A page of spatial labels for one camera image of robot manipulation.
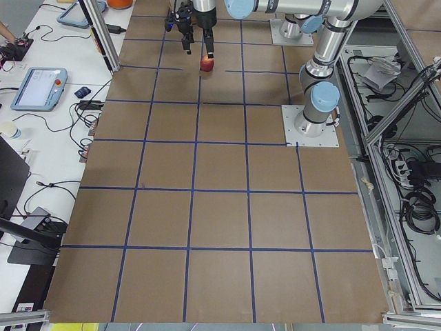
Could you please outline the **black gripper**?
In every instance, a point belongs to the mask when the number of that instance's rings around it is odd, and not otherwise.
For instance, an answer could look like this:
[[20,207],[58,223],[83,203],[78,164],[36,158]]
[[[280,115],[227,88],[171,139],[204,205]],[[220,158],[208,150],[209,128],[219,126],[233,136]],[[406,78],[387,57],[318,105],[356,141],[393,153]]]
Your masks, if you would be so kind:
[[[208,59],[214,58],[214,35],[212,28],[217,23],[216,2],[212,0],[172,1],[171,10],[177,19],[196,18],[199,28],[203,29],[203,38]],[[185,24],[180,27],[183,35],[181,43],[183,50],[191,54],[191,44],[194,42],[193,27]]]

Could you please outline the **person's hand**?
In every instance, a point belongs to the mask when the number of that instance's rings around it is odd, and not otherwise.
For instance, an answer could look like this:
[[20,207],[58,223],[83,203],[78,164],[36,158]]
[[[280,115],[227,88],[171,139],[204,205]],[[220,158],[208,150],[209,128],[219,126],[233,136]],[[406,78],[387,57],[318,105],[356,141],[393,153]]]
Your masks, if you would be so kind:
[[9,29],[0,22],[0,35],[8,42],[14,44],[16,37],[9,31]]

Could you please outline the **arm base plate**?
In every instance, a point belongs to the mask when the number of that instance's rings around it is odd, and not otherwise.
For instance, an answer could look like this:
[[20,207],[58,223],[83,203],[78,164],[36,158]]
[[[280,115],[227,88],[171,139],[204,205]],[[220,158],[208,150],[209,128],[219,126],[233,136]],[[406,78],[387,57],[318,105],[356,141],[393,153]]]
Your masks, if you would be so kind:
[[269,25],[273,45],[297,47],[312,47],[314,45],[312,34],[302,31],[302,21],[270,19]]
[[324,123],[311,123],[303,114],[302,105],[281,105],[285,143],[289,147],[338,148],[338,120],[330,114]]

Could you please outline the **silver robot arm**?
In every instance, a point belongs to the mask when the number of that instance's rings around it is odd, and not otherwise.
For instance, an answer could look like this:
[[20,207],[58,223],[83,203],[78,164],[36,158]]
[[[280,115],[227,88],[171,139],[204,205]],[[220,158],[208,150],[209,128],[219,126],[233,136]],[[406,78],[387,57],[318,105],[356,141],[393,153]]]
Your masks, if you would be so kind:
[[323,17],[312,14],[286,14],[279,33],[287,39],[299,39],[305,34],[316,32],[323,23]]
[[[340,92],[329,82],[334,65],[351,35],[353,25],[369,17],[382,5],[381,1],[226,1],[229,15],[245,19],[253,12],[283,13],[285,20],[297,25],[300,32],[312,33],[321,28],[321,36],[313,57],[300,69],[299,79],[306,104],[294,120],[295,129],[305,137],[322,134],[328,116],[336,109]],[[213,28],[217,23],[215,1],[170,1],[165,30],[176,26],[183,35],[181,43],[191,52],[193,27],[203,31],[207,56],[214,56]]]

